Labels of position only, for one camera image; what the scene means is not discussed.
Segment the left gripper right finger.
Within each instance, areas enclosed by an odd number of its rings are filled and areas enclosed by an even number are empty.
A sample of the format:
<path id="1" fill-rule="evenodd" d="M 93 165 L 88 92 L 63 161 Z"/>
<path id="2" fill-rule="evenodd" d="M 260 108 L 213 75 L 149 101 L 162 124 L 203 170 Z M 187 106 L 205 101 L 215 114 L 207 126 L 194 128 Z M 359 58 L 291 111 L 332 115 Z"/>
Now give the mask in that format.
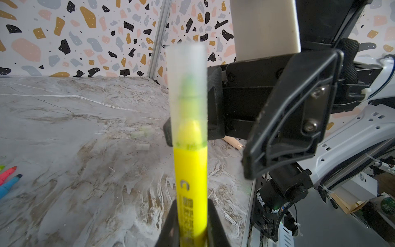
<path id="1" fill-rule="evenodd" d="M 231 247 L 215 205 L 211 199 L 208 199 L 207 246 Z"/>

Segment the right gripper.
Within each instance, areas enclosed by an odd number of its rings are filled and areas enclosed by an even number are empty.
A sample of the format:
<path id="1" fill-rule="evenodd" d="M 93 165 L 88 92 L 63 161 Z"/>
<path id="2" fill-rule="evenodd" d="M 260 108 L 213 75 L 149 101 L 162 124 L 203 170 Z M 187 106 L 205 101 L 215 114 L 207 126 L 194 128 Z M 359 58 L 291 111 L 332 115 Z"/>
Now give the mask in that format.
<path id="1" fill-rule="evenodd" d="M 376 62 L 345 67 L 343 59 L 341 50 L 326 49 L 205 70 L 173 69 L 166 142 L 204 147 L 209 140 L 246 139 L 250 134 L 242 157 L 249 180 L 311 158 L 331 112 L 352 111 L 362 89 L 383 70 Z"/>

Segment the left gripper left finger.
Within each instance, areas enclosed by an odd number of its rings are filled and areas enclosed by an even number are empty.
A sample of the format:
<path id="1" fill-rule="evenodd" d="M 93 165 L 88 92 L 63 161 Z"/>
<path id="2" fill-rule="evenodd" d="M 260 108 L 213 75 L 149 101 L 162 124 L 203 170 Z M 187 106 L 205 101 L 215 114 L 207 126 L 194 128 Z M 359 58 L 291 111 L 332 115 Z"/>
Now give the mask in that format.
<path id="1" fill-rule="evenodd" d="M 177 201 L 174 200 L 155 247 L 180 247 Z"/>

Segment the blue highlighter pen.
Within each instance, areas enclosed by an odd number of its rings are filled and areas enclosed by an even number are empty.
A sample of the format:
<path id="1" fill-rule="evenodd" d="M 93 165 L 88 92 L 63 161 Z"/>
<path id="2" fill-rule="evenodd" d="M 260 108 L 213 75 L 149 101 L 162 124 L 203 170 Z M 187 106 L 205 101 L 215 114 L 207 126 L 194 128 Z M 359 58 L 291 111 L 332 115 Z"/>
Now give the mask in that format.
<path id="1" fill-rule="evenodd" d="M 0 186 L 0 199 L 5 197 L 9 193 L 12 187 L 20 180 L 22 176 L 23 176 L 22 174 L 18 174 L 15 177 L 13 177 L 11 180 L 9 180 L 7 183 Z"/>

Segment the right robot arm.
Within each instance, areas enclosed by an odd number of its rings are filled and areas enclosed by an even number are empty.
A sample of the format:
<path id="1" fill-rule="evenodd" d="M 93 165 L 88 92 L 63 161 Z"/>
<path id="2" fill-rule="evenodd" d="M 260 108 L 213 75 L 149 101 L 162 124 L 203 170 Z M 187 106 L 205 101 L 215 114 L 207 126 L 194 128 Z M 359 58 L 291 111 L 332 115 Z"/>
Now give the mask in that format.
<path id="1" fill-rule="evenodd" d="M 208 141 L 246 140 L 255 182 L 247 234 L 270 246 L 299 235 L 290 209 L 323 201 L 371 163 L 394 173 L 395 3 L 231 1 L 228 65 L 208 67 L 203 41 L 167 46 L 177 197 L 158 246 L 229 246 L 207 197 Z"/>

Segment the clear pen cap on table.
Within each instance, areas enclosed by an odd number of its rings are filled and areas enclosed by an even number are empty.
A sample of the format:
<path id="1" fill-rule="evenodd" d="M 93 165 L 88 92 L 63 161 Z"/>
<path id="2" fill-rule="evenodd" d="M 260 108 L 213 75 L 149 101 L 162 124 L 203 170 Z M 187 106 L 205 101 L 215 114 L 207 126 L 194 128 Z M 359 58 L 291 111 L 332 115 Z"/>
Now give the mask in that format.
<path id="1" fill-rule="evenodd" d="M 149 137 L 153 134 L 154 129 L 152 126 L 141 126 L 130 133 L 130 137 L 133 139 L 138 139 L 141 137 Z"/>

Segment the pink highlighter pen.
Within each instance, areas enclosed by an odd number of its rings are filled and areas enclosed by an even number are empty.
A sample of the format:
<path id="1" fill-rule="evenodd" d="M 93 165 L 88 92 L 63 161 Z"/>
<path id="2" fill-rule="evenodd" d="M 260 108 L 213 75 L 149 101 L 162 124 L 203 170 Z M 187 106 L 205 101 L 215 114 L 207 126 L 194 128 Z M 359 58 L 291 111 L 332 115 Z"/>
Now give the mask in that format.
<path id="1" fill-rule="evenodd" d="M 5 172 L 3 172 L 0 175 L 0 185 L 3 185 L 5 183 L 5 181 L 7 180 L 7 178 L 9 176 L 11 176 L 16 171 L 16 169 L 17 169 L 17 167 L 14 166 L 14 167 L 7 169 Z"/>

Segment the wooden rolling pin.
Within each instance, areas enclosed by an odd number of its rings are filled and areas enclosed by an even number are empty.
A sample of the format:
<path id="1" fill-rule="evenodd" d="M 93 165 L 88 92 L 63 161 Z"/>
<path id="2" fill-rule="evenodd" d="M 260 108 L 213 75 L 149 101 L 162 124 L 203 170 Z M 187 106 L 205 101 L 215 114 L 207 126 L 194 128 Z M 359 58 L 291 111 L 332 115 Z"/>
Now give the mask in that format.
<path id="1" fill-rule="evenodd" d="M 231 145 L 232 147 L 236 148 L 237 150 L 241 150 L 243 148 L 241 142 L 234 137 L 225 136 L 223 140 L 227 142 L 229 145 Z"/>

